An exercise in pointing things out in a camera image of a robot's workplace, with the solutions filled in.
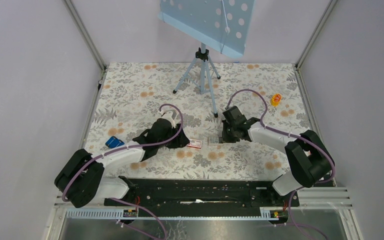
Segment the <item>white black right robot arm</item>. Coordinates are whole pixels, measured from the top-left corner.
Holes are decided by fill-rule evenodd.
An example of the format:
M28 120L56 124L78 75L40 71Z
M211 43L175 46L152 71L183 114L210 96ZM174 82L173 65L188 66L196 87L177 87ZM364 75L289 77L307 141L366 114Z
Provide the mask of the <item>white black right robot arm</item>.
M290 170L275 179L266 193L267 201L273 206L281 205L294 190L312 187L334 170L334 161L312 130L300 135L287 133L262 125L259 118L246 118L237 106L226 109L223 116L223 143L254 142L286 155Z

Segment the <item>red white staple box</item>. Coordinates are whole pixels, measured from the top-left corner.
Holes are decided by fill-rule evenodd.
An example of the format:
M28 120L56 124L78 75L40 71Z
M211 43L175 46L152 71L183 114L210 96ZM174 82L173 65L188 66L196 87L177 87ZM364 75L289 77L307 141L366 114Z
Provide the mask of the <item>red white staple box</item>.
M190 139L189 143L187 144L187 147L194 148L194 149L201 149L202 148L202 141L196 140L196 139Z

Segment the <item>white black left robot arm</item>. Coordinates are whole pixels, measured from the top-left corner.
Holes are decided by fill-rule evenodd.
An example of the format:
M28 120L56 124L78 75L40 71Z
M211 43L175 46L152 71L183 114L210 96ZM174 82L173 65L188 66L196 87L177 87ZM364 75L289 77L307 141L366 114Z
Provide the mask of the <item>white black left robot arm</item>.
M160 148L186 147L190 140L180 123L159 118L151 128L131 141L93 156L85 149L77 150L54 180L65 202L81 208L89 202L116 198L128 206L135 200L135 192L120 177L107 177L107 173L125 165L143 162L158 153Z

